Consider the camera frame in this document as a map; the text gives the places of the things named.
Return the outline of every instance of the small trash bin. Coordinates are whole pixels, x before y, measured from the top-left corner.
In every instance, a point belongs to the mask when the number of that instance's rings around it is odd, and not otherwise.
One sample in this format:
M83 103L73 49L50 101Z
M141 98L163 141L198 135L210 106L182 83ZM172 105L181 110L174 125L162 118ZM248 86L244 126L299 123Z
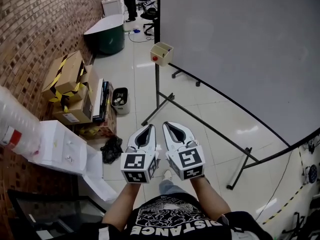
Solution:
M111 105L120 115L130 113L130 99L128 89L125 87L116 88L112 94Z

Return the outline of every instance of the black cable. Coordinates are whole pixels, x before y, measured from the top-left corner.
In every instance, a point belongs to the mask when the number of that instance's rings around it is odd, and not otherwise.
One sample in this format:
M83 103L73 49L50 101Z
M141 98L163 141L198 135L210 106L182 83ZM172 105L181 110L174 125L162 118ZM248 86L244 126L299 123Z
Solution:
M276 186L276 188L275 188L275 190L274 190L274 192L273 192L273 194L272 194L271 198L270 198L270 199L269 199L269 201L266 203L266 205L263 207L262 211L260 212L260 214L258 215L258 217L255 219L255 221L257 221L257 219L259 219L260 215L264 212L264 210L266 209L266 207L267 207L267 206L268 206L268 204L270 203L271 199L274 197L274 195L275 195L275 193L276 193L277 189L279 188L280 183L281 183L282 179L283 179L283 178L284 178L284 176L285 176L285 173L286 173L286 170L287 170L287 167L288 167L288 164L289 164L289 161L290 161L290 157L291 157L292 152L293 152L293 150L291 151L291 153L290 153L290 155L289 155L288 162L286 163L286 166L285 166L284 172L283 172L283 174L282 174L282 177L281 177L281 179L280 179L280 181L279 181L278 186Z
M131 40L131 38L130 38L130 32L128 33L128 37L129 37L130 41L133 42L133 43L144 43L144 42L149 42L149 41L151 41L151 40L155 40L154 38L152 39L151 37L146 37L146 38L145 38L145 39L146 39L145 41L140 41L140 42L133 41L133 40Z

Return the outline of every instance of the small wall-mounted box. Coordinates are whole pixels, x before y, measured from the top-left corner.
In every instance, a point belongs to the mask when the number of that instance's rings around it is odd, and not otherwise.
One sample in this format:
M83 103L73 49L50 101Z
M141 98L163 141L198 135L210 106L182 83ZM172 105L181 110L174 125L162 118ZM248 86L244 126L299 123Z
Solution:
M166 66L174 57L174 48L164 42L157 42L150 51L151 61Z

